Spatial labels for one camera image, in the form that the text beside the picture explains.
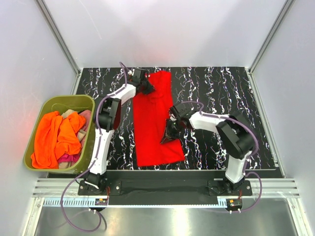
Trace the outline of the red t shirt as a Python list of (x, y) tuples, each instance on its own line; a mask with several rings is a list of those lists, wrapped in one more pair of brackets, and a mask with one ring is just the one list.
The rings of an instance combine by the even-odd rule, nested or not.
[(133, 98), (133, 124), (137, 166), (171, 164), (185, 159), (180, 140), (161, 144), (169, 108), (173, 106), (171, 73), (159, 71), (149, 77), (155, 91)]

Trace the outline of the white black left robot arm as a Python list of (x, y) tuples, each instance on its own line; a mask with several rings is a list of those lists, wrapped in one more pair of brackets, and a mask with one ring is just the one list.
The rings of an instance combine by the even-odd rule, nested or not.
[(94, 149), (88, 170), (80, 184), (80, 189), (87, 190), (89, 194), (109, 193), (105, 177), (107, 155), (114, 131), (120, 125), (122, 105), (139, 93), (147, 95), (155, 91), (154, 86), (149, 82), (148, 70), (142, 68), (124, 70), (124, 76), (124, 85), (97, 102), (98, 106), (94, 113)]

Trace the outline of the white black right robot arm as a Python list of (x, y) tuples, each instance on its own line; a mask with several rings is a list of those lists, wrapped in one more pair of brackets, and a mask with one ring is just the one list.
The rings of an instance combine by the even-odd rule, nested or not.
[(246, 178), (246, 165), (250, 156), (258, 152), (258, 140), (241, 114), (216, 115), (205, 113), (201, 109), (187, 107), (189, 102), (178, 102), (169, 109), (169, 117), (161, 144), (179, 139), (183, 130), (206, 130), (220, 136), (228, 154), (228, 165), (223, 180), (208, 189), (216, 196), (240, 194)]

